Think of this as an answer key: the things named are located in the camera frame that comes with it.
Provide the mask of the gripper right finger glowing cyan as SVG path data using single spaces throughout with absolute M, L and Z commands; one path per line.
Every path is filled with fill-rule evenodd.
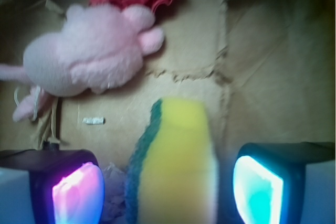
M 233 191 L 244 223 L 335 223 L 335 144 L 247 143 Z

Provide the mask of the gripper left finger glowing pink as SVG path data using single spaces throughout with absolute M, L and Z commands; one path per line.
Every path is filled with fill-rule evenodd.
M 99 223 L 104 191 L 88 150 L 1 151 L 1 223 Z

